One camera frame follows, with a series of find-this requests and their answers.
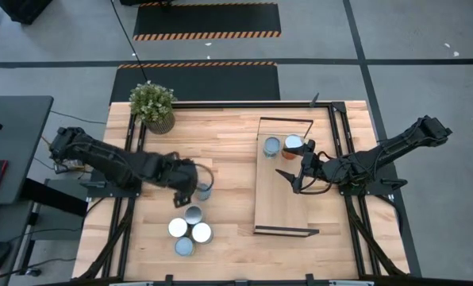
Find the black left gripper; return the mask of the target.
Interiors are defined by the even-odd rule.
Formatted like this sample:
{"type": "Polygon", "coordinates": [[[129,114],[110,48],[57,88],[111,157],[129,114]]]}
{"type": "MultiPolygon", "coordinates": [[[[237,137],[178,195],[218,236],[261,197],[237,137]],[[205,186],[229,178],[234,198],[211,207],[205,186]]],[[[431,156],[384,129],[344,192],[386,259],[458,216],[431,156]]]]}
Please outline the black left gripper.
{"type": "Polygon", "coordinates": [[[181,159],[177,152],[163,156],[160,176],[157,181],[160,187],[176,190],[173,203],[175,208],[191,203],[191,197],[198,185],[198,171],[191,159],[181,159]]]}

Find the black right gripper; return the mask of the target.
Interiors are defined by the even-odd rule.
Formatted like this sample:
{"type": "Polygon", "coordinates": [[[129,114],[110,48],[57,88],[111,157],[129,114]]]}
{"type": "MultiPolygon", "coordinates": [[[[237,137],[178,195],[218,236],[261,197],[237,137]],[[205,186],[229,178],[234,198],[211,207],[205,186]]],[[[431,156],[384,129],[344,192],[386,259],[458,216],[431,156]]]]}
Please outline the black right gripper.
{"type": "Polygon", "coordinates": [[[304,194],[304,191],[309,188],[316,180],[327,181],[327,177],[322,170],[323,161],[319,159],[319,156],[314,152],[316,142],[314,140],[308,140],[302,146],[294,148],[284,148],[283,151],[291,153],[302,158],[300,172],[298,176],[294,174],[284,172],[283,170],[276,169],[275,171],[285,178],[293,188],[293,192],[296,194],[304,194]],[[304,177],[310,177],[313,180],[308,183],[305,187],[302,186],[304,177]]]}

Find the orange-label tin can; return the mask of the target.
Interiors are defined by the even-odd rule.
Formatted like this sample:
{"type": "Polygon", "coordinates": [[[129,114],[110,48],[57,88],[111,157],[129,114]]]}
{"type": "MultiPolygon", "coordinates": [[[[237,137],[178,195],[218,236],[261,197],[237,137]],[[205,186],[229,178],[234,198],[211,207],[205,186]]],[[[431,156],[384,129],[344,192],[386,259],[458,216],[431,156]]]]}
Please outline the orange-label tin can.
{"type": "Polygon", "coordinates": [[[296,134],[291,134],[287,136],[283,142],[283,149],[281,151],[282,156],[287,159],[287,160],[293,160],[297,157],[295,153],[290,153],[287,152],[286,149],[293,149],[293,148],[298,148],[302,147],[304,144],[303,138],[296,135],[296,134]]]}
{"type": "Polygon", "coordinates": [[[196,225],[203,220],[202,209],[199,206],[191,205],[184,211],[184,219],[189,225],[196,225]]]}

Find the silver-lidded tin can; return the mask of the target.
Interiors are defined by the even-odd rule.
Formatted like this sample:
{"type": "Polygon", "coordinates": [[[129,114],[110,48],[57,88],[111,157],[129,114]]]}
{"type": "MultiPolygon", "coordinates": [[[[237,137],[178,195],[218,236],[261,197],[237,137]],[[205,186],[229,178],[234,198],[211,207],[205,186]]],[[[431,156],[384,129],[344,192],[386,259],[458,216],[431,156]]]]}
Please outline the silver-lidded tin can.
{"type": "Polygon", "coordinates": [[[210,243],[213,239],[213,230],[205,222],[195,224],[192,228],[191,234],[192,238],[200,244],[210,243]]]}
{"type": "Polygon", "coordinates": [[[168,226],[167,232],[174,238],[181,238],[190,235],[190,226],[184,218],[173,218],[168,226]]]}
{"type": "Polygon", "coordinates": [[[195,244],[189,237],[181,237],[175,243],[175,252],[181,257],[189,257],[194,253],[195,244]]]}
{"type": "Polygon", "coordinates": [[[281,141],[277,137],[267,137],[263,143],[263,154],[266,158],[274,158],[280,151],[281,141]]]}

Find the wooden tray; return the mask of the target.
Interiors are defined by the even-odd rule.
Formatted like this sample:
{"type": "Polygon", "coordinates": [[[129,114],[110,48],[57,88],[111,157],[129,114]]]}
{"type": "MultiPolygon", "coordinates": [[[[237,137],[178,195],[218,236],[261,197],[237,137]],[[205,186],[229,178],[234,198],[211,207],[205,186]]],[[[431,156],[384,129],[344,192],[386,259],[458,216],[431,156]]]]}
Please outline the wooden tray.
{"type": "Polygon", "coordinates": [[[307,238],[319,233],[308,227],[304,197],[293,193],[290,183],[275,171],[299,173],[302,158],[285,159],[281,154],[283,142],[287,136],[296,134],[305,143],[312,125],[311,119],[260,118],[256,135],[255,234],[307,238]],[[267,137],[281,141],[280,151],[274,158],[263,154],[267,137]]]}

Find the green plant in ribbed pot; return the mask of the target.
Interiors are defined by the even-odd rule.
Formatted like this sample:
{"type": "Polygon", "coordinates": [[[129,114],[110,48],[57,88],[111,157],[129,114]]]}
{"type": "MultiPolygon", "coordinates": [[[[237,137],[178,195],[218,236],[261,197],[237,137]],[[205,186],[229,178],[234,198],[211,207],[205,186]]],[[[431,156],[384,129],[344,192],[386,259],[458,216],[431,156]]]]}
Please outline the green plant in ribbed pot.
{"type": "Polygon", "coordinates": [[[166,134],[173,129],[173,103],[176,100],[173,89],[150,80],[138,83],[129,96],[131,114],[154,134],[166,134]]]}

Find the black hazard-striped floor mat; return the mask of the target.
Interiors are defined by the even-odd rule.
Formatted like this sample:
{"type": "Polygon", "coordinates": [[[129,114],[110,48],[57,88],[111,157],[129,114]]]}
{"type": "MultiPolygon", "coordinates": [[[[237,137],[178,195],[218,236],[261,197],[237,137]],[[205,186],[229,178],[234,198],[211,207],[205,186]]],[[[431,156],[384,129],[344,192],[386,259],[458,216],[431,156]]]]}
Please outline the black hazard-striped floor mat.
{"type": "Polygon", "coordinates": [[[271,38],[282,34],[273,2],[160,5],[138,8],[135,41],[271,38]]]}
{"type": "Polygon", "coordinates": [[[280,99],[273,61],[187,61],[122,64],[111,102],[127,102],[146,80],[174,91],[179,101],[275,101],[280,99]]]}

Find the black desk support beam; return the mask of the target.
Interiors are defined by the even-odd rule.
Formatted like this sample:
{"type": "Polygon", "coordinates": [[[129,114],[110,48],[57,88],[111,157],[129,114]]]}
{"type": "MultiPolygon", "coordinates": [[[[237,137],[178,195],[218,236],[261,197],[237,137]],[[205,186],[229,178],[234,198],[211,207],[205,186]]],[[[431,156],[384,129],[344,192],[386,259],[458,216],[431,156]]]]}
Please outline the black desk support beam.
{"type": "Polygon", "coordinates": [[[21,189],[21,198],[84,217],[88,203],[72,195],[57,191],[46,184],[26,179],[21,189]]]}

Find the dark grey side desk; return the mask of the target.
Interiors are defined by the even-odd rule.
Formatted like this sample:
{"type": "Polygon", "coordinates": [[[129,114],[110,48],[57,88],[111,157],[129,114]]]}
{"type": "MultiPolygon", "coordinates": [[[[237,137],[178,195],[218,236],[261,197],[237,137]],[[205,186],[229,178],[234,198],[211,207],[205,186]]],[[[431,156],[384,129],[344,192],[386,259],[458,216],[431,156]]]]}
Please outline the dark grey side desk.
{"type": "Polygon", "coordinates": [[[0,268],[0,275],[17,270],[17,275],[26,272],[31,250],[29,249],[31,214],[34,203],[20,201],[14,204],[0,205],[0,242],[10,241],[10,253],[0,268]]]}

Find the black equipment case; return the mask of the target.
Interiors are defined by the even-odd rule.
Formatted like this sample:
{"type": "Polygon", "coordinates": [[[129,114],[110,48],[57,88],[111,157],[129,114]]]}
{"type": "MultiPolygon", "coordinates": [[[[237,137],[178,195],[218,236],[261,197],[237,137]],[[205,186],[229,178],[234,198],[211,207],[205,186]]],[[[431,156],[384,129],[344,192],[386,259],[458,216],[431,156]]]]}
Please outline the black equipment case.
{"type": "Polygon", "coordinates": [[[31,25],[52,0],[0,0],[0,8],[12,21],[31,25]]]}

